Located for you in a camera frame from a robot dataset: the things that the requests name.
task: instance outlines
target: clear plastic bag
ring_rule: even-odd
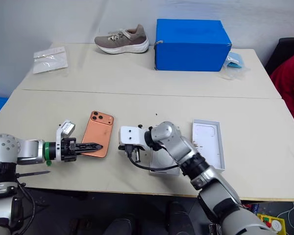
[[[64,47],[55,47],[34,53],[33,73],[41,73],[68,67]]]
[[[239,54],[229,52],[220,71],[220,77],[226,80],[243,79],[248,70]]]

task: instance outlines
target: gray sneaker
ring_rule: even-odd
[[[109,54],[142,53],[149,47],[149,41],[141,24],[134,29],[120,29],[110,36],[95,37],[95,43],[101,50]]]

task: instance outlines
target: orange smartphone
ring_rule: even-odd
[[[98,143],[103,147],[96,152],[83,153],[83,155],[103,158],[107,155],[110,136],[113,126],[113,117],[98,111],[92,111],[87,123],[82,143]]]

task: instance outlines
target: shoe lace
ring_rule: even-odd
[[[108,40],[112,40],[112,41],[115,41],[123,36],[127,37],[128,39],[131,38],[131,36],[128,34],[128,32],[124,29],[120,29],[119,31],[109,32],[109,34],[111,36],[108,37]]]

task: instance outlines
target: table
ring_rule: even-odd
[[[231,50],[242,56],[248,70],[237,79],[226,80],[222,78],[224,71],[156,71],[152,47],[142,54],[110,55],[100,51],[94,44],[52,45],[57,46],[66,47],[69,67],[41,74],[32,74],[30,70],[19,89],[281,98],[253,49]]]
[[[74,163],[52,163],[51,167],[18,166],[19,173],[51,171],[22,178],[27,186],[196,196],[198,192],[187,177],[150,175],[133,166],[117,147],[121,125],[142,124],[147,128],[169,120],[190,138],[192,121],[199,118],[220,122],[226,169],[223,176],[241,199],[294,201],[294,120],[281,99],[16,89],[0,111],[0,133],[55,141],[58,124],[69,119],[76,124],[72,137],[81,141],[92,110],[115,117],[107,156],[80,156]],[[142,164],[150,161],[150,156],[142,154],[141,158]]]

